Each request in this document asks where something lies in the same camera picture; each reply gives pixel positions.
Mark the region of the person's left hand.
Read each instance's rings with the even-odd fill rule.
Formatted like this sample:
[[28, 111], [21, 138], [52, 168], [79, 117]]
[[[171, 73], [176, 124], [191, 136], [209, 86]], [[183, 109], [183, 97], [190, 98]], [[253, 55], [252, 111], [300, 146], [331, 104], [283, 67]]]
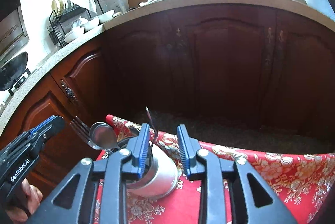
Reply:
[[[22, 181], [21, 188], [27, 198], [27, 210], [30, 215], [33, 215], [40, 206], [43, 194], [37, 187], [30, 184], [27, 179]], [[13, 223], [25, 223], [28, 219], [28, 214], [15, 206], [9, 206], [5, 209], [5, 212]]]

